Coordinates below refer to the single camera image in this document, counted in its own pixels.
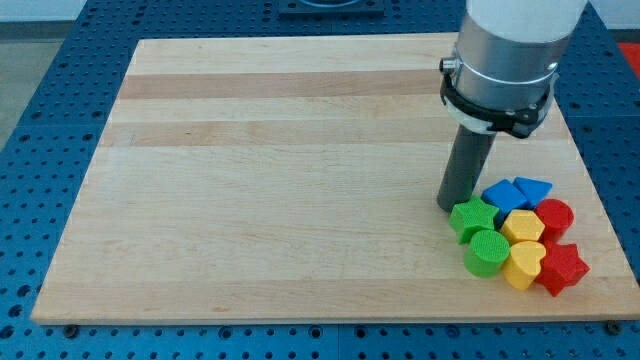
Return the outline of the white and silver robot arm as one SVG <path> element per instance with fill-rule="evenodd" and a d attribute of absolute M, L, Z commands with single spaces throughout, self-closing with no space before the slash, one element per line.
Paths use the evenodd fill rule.
<path fill-rule="evenodd" d="M 586 0 L 468 0 L 441 98 L 475 134 L 527 138 L 554 100 L 557 69 Z"/>

